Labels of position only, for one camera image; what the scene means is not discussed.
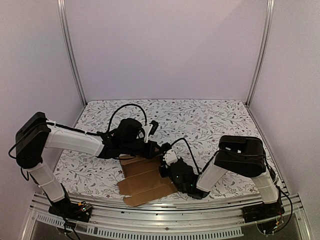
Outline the right aluminium frame post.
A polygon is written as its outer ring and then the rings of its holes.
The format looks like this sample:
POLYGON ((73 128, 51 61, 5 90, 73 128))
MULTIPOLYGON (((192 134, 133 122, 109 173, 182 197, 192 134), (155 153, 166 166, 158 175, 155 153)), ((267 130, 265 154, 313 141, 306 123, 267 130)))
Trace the right aluminium frame post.
POLYGON ((270 31, 272 27, 274 8, 275 8, 275 0, 268 0, 257 61, 253 71, 253 76, 252 76, 251 84, 249 87, 249 91, 245 100, 245 105, 247 108, 249 108, 253 102, 253 98, 256 92, 260 74, 263 68, 264 58, 266 55, 270 31))

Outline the aluminium front rail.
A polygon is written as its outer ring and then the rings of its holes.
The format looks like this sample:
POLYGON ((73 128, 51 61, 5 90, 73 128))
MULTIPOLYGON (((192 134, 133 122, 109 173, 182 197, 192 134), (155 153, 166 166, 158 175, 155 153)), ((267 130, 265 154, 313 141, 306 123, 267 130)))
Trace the aluminium front rail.
POLYGON ((76 222, 71 238, 82 240, 310 240, 304 208, 297 194, 283 197, 279 233, 264 235, 261 221, 246 223, 243 207, 261 202, 259 195, 225 199, 157 200, 131 207, 121 199, 71 194, 73 202, 93 205, 88 222, 76 222))

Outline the left aluminium frame post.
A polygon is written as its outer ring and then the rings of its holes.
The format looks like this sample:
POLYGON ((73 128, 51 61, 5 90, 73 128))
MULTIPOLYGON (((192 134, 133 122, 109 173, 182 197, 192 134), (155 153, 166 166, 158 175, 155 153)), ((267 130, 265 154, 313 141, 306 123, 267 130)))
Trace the left aluminium frame post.
POLYGON ((74 79, 75 87, 77 93, 79 95, 81 104, 85 107, 88 104, 84 87, 81 81, 80 73, 78 70, 75 53, 72 45, 72 38, 70 34, 69 24, 68 24, 68 17, 66 11, 66 2, 64 0, 57 0, 57 9, 59 14, 59 20, 61 24, 62 35, 64 39, 64 44, 67 52, 67 57, 69 60, 72 76, 74 79))

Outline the brown cardboard box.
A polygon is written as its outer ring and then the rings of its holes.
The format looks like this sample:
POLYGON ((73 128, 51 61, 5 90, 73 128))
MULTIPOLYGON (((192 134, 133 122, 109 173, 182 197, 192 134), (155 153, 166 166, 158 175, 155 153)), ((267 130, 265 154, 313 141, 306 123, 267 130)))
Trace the brown cardboard box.
POLYGON ((120 161, 124 179, 117 183, 123 202, 131 207, 176 193, 178 190, 169 177, 161 177, 160 157, 135 157, 120 161))

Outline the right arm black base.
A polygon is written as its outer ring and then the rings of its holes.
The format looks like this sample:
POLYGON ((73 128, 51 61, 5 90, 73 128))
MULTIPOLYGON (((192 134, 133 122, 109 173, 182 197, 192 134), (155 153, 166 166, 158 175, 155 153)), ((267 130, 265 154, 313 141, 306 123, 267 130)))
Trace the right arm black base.
POLYGON ((264 235, 274 235, 283 230, 291 221, 293 215, 293 202, 288 198, 290 204, 290 214, 288 220, 284 222, 285 209, 282 200, 275 203, 260 203, 251 206, 245 206, 241 209, 242 218, 245 223, 259 222, 256 224, 258 231, 264 235))

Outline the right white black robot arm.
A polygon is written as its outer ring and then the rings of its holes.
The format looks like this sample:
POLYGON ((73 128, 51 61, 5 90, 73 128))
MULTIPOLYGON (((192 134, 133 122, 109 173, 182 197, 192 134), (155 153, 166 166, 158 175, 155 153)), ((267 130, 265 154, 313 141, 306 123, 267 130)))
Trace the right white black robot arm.
POLYGON ((267 162, 263 142, 258 137, 223 135, 218 150, 203 169, 190 166, 177 157, 172 144, 163 144, 161 151, 159 174, 170 178, 179 192, 201 200, 209 195, 226 172, 233 172, 253 181, 262 198, 258 208, 262 218, 269 218, 278 210, 281 190, 277 186, 276 173, 267 162))

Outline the floral patterned table mat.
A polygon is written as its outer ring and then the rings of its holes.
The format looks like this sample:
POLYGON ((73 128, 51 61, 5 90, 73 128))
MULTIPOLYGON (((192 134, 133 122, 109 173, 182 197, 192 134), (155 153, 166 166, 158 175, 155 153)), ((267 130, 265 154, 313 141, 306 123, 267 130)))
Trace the floral patterned table mat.
MULTIPOLYGON (((259 130, 239 100, 141 99, 93 100, 76 128, 87 132, 115 129, 123 119, 157 121, 152 136, 158 144, 172 143, 177 155, 201 170, 218 149, 224 135, 260 137, 259 130)), ((117 183, 124 179, 120 162, 65 150, 54 169, 70 194, 120 199, 117 183)))

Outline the aluminium frame post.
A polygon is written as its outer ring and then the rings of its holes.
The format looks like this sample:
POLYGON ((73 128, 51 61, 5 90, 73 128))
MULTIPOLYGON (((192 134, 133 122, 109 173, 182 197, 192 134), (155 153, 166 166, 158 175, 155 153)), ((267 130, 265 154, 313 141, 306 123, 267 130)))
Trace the aluminium frame post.
POLYGON ((68 17, 66 11, 66 2, 64 0, 57 0, 57 9, 59 14, 59 20, 61 24, 62 35, 64 39, 64 44, 67 52, 67 57, 69 60, 72 76, 74 79, 75 87, 77 93, 79 95, 81 104, 85 107, 88 104, 84 87, 81 81, 80 73, 78 70, 75 53, 72 45, 72 38, 70 34, 69 24, 68 24, 68 17))
POLYGON ((247 108, 249 108, 253 102, 253 98, 256 92, 260 74, 263 68, 264 58, 266 55, 270 31, 272 27, 274 8, 275 8, 275 0, 268 0, 257 61, 253 71, 253 76, 252 76, 251 84, 249 87, 249 91, 245 100, 245 105, 247 108))

